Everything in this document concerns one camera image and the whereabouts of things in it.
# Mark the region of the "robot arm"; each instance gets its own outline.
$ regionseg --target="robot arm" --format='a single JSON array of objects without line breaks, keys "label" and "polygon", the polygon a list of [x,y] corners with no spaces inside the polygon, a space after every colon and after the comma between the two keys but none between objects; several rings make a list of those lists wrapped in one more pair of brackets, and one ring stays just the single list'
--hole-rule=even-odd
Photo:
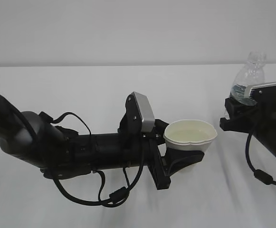
[{"label": "robot arm", "polygon": [[[162,190],[169,188],[171,175],[202,160],[201,151],[167,148],[165,156],[160,155],[158,145],[165,143],[163,134],[168,124],[154,118],[146,96],[133,92],[127,97],[125,108],[117,133],[79,135],[75,130],[52,125],[68,114],[75,114],[65,113],[53,120],[44,112],[20,113],[0,95],[0,147],[5,153],[40,168],[44,177],[53,179],[68,199],[91,206],[113,207],[126,200],[143,166],[148,166],[156,188]],[[92,171],[133,166],[139,166],[139,175],[132,185],[111,194],[108,200],[79,200],[66,193],[59,182]]]},{"label": "robot arm", "polygon": [[254,176],[269,185],[276,185],[273,177],[256,170],[249,159],[249,142],[252,135],[276,157],[276,83],[265,83],[247,87],[246,98],[257,101],[256,106],[245,106],[234,98],[227,98],[225,108],[230,119],[220,119],[224,131],[248,133],[246,159]]}]

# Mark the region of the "cable connector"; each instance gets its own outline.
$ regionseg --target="cable connector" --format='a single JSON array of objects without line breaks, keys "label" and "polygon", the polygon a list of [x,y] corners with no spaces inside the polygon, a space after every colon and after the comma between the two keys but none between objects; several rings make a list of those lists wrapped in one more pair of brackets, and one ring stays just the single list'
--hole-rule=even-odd
[{"label": "cable connector", "polygon": [[254,177],[256,177],[258,180],[266,185],[270,185],[273,183],[273,177],[262,170],[255,170]]},{"label": "cable connector", "polygon": [[121,200],[123,200],[127,194],[128,194],[127,188],[122,187],[122,188],[118,189],[117,191],[111,193],[109,195],[109,198],[111,199],[112,203],[118,203]]}]

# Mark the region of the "plastic water bottle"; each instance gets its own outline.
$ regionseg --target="plastic water bottle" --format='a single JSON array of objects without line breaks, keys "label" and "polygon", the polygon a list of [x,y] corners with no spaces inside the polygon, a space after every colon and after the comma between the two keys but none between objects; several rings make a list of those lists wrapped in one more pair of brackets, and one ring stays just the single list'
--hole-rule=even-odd
[{"label": "plastic water bottle", "polygon": [[247,86],[265,82],[263,67],[266,64],[266,54],[263,52],[251,52],[244,67],[237,74],[230,96],[247,106],[256,105],[256,101],[244,98]]}]

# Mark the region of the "white bowl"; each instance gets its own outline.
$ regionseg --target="white bowl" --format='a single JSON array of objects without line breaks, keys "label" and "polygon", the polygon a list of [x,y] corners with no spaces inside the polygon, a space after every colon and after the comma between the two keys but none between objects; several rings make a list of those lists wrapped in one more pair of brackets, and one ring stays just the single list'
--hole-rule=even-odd
[{"label": "white bowl", "polygon": [[166,147],[181,151],[205,152],[216,137],[215,128],[202,120],[178,120],[164,131]]}]

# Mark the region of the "white tabletop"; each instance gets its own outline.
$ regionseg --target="white tabletop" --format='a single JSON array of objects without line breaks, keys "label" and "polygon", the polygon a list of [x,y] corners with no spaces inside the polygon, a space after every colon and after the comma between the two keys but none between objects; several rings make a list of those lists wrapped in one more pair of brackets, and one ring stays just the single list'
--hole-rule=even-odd
[{"label": "white tabletop", "polygon": [[[93,133],[116,132],[124,101],[132,92],[148,96],[156,118],[200,119],[218,137],[201,163],[171,177],[157,191],[147,168],[128,201],[115,209],[86,207],[65,199],[38,168],[0,150],[0,228],[271,228],[276,227],[276,187],[253,177],[244,156],[246,134],[219,128],[224,99],[241,65],[2,67],[0,94],[21,111],[45,111],[56,118],[71,111]],[[265,68],[276,81],[276,65]],[[60,125],[87,131],[75,118]],[[251,159],[276,179],[276,159],[257,140]],[[129,169],[130,180],[137,168]],[[103,196],[125,185],[121,169],[108,170]],[[98,174],[62,181],[73,195],[96,200]]]}]

